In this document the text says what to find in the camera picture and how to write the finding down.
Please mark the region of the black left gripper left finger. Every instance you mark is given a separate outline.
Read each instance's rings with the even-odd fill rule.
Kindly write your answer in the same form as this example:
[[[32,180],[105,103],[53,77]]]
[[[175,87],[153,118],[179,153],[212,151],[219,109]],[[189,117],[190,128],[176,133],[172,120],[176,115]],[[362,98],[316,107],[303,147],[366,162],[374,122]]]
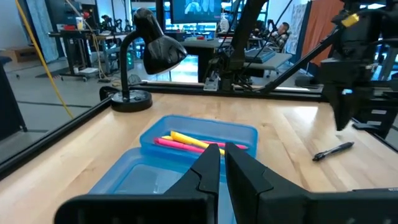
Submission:
[[[217,223],[220,149],[209,145],[163,194],[80,195],[64,202],[55,223]]]

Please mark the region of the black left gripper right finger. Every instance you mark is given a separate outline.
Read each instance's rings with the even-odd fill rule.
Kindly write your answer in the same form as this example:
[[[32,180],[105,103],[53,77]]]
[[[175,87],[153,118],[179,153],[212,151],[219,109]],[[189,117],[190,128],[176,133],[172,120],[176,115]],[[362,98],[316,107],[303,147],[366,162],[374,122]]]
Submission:
[[[309,192],[231,142],[224,157],[237,223],[397,223],[397,192]]]

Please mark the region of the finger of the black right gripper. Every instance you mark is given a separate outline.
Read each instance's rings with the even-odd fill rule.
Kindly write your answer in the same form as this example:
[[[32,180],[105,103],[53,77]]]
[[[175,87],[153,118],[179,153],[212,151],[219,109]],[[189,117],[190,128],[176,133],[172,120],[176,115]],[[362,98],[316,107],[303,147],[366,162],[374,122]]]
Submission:
[[[345,129],[347,126],[349,120],[351,119],[353,115],[353,110],[355,109],[355,94],[354,93],[348,93],[342,95],[342,105],[341,105],[341,128]]]
[[[334,85],[325,85],[323,87],[323,95],[328,100],[330,106],[333,109],[336,130],[341,131],[341,112],[340,112],[340,99],[342,88]]]

